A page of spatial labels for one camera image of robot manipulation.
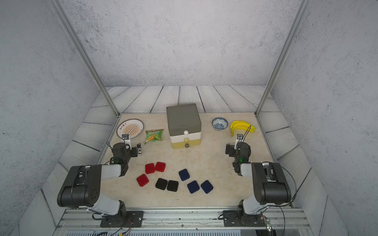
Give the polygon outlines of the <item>red brooch box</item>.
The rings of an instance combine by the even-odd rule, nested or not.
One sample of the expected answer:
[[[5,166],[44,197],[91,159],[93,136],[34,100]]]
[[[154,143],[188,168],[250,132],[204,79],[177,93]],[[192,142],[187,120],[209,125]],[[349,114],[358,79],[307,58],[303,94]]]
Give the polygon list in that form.
[[[166,168],[166,164],[164,162],[157,162],[155,165],[156,172],[164,172]]]
[[[140,187],[144,187],[146,184],[149,183],[149,179],[145,174],[140,175],[136,178],[136,180]]]
[[[149,163],[145,165],[145,173],[147,175],[152,174],[155,172],[155,164],[154,163]]]

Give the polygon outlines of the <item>three-tier drawer cabinet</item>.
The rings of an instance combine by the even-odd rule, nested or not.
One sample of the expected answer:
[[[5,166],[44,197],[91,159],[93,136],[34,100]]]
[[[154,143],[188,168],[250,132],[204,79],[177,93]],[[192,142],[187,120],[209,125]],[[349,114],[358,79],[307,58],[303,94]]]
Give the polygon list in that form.
[[[201,144],[202,123],[196,104],[169,106],[166,108],[166,114],[173,149]]]

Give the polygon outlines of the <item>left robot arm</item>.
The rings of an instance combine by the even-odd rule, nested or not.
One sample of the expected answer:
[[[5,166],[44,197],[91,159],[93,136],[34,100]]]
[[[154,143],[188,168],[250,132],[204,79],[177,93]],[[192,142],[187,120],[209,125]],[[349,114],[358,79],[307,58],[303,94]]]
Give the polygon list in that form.
[[[141,144],[117,143],[112,148],[109,164],[71,167],[57,196],[60,207],[83,208],[101,216],[101,228],[140,228],[143,211],[127,211],[125,203],[100,192],[101,182],[123,177],[129,169],[129,161],[142,154]]]

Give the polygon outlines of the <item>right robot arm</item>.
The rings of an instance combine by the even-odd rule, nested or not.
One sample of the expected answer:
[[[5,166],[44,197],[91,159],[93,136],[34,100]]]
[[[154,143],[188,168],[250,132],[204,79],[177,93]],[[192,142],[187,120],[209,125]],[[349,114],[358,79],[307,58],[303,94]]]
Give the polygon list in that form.
[[[267,227],[263,212],[270,207],[284,206],[292,201],[291,189],[282,166],[276,162],[249,162],[251,147],[245,142],[226,144],[225,153],[234,158],[234,171],[253,180],[253,195],[241,200],[236,210],[221,214],[225,227]]]

